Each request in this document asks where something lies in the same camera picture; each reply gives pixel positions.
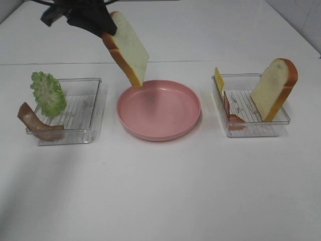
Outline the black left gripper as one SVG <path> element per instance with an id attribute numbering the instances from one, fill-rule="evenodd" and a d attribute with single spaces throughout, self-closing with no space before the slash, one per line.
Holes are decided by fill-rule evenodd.
<path id="1" fill-rule="evenodd" d="M 84 29 L 98 38 L 102 33 L 115 35 L 117 26 L 106 6 L 98 6 L 95 1 L 53 1 L 41 16 L 41 21 L 51 26 L 60 17 L 65 16 L 67 23 Z"/>

